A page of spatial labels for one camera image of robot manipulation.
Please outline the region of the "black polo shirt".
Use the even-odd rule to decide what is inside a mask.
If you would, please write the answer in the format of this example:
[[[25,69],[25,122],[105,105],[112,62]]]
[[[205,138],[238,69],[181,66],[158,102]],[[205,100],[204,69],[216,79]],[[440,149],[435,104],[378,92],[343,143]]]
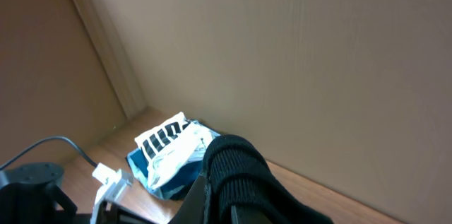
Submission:
[[[299,202],[275,178],[245,138],[215,138],[197,177],[170,223],[332,223]]]

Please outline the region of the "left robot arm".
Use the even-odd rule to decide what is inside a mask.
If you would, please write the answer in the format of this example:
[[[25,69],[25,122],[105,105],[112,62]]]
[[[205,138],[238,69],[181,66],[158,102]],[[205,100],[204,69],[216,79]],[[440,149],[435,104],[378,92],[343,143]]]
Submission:
[[[62,191],[64,169],[29,163],[1,171],[1,224],[72,223],[78,210]]]

